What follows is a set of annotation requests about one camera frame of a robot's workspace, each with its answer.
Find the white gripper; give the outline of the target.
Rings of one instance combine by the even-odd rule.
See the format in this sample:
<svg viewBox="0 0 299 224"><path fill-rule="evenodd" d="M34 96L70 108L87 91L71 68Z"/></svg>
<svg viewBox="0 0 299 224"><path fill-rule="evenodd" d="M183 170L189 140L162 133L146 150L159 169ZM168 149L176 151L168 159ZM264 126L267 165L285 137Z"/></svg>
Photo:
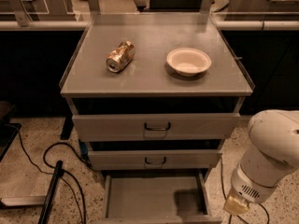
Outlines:
<svg viewBox="0 0 299 224"><path fill-rule="evenodd" d="M223 210L232 216L249 211L249 203L263 203L278 186L278 168L272 163L240 161L231 176L231 190Z"/></svg>

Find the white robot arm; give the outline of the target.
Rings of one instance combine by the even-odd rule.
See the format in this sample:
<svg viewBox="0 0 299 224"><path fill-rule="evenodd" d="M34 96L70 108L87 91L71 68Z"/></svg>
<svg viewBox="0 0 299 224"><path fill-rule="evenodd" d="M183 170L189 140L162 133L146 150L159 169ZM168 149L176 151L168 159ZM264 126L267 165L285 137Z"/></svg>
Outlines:
<svg viewBox="0 0 299 224"><path fill-rule="evenodd" d="M265 202L299 168L299 111L265 110L248 124L251 145L234 168L224 210L238 216Z"/></svg>

